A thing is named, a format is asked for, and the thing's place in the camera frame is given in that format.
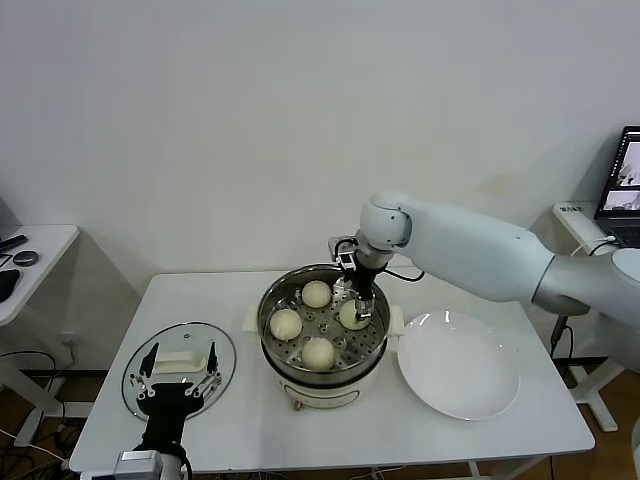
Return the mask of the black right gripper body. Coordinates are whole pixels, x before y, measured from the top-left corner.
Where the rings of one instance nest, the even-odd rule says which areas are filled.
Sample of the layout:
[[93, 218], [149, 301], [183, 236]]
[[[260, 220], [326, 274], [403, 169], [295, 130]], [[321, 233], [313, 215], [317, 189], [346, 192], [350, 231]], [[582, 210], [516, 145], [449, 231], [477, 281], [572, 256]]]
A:
[[366, 267], [356, 267], [348, 271], [348, 281], [360, 300], [372, 300], [374, 298], [373, 284], [375, 271]]

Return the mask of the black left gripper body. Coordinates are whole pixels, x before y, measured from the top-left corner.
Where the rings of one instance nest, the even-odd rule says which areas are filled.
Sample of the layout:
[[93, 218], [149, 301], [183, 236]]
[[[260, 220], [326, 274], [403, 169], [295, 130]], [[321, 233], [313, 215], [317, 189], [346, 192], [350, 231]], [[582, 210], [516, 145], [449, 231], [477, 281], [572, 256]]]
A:
[[187, 394], [191, 382], [156, 383], [153, 395], [141, 394], [138, 407], [147, 416], [139, 449], [169, 449], [181, 445], [186, 419], [204, 406], [200, 394]]

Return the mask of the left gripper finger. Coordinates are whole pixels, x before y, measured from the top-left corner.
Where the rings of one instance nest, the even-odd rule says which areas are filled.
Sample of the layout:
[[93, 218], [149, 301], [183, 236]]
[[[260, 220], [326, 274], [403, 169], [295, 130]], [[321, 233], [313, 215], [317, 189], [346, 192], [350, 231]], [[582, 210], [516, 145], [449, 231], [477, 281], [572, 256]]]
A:
[[220, 383], [221, 374], [219, 373], [218, 366], [216, 342], [212, 341], [207, 356], [205, 374], [199, 381], [195, 382], [186, 390], [185, 395], [193, 398], [207, 398]]
[[137, 372], [128, 374], [131, 385], [138, 391], [138, 398], [151, 398], [155, 395], [151, 380], [158, 349], [159, 343], [156, 342], [142, 358]]

